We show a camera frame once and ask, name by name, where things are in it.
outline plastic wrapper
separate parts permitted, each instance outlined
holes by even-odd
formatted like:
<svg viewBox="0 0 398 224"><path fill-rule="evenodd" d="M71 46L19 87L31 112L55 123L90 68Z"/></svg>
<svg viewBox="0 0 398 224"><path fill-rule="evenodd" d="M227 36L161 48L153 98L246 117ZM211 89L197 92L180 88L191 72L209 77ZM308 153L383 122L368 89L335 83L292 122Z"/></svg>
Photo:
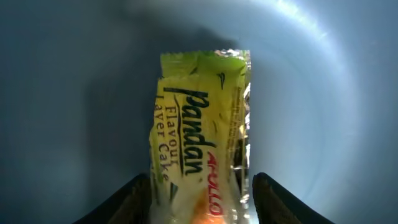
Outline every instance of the plastic wrapper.
<svg viewBox="0 0 398 224"><path fill-rule="evenodd" d="M151 223L247 223L249 51L162 54Z"/></svg>

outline blue surface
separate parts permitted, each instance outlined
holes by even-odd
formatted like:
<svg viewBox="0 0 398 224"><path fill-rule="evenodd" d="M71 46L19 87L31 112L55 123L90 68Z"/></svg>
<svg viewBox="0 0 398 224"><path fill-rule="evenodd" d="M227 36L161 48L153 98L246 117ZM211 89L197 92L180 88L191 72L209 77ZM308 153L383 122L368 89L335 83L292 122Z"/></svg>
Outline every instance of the blue surface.
<svg viewBox="0 0 398 224"><path fill-rule="evenodd" d="M397 223L397 8L1 1L0 222L71 223L146 172L159 53L232 47L252 52L251 174L331 221Z"/></svg>

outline crinkled plastic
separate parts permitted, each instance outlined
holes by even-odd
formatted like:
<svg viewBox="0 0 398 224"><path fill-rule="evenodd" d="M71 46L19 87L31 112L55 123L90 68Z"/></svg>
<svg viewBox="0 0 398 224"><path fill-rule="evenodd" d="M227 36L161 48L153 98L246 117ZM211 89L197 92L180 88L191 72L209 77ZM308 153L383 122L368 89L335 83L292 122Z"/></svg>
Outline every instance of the crinkled plastic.
<svg viewBox="0 0 398 224"><path fill-rule="evenodd" d="M246 223L250 54L162 54L151 223Z"/></svg>

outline layer cake packet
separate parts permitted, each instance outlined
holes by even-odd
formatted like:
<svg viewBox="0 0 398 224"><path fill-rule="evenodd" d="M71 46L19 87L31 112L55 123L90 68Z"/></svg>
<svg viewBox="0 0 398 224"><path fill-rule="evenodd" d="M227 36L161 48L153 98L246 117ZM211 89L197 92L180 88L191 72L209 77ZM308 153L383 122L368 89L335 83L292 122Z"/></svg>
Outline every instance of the layer cake packet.
<svg viewBox="0 0 398 224"><path fill-rule="evenodd" d="M247 223L247 50L160 56L151 146L151 223Z"/></svg>

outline snack wrapper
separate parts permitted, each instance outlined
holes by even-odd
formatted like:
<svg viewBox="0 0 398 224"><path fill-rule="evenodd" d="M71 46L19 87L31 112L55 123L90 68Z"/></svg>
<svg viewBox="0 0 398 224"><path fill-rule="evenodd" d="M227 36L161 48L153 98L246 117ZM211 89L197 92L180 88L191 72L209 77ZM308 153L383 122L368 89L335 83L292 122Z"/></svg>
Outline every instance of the snack wrapper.
<svg viewBox="0 0 398 224"><path fill-rule="evenodd" d="M151 223L247 223L246 50L162 54L151 145Z"/></svg>

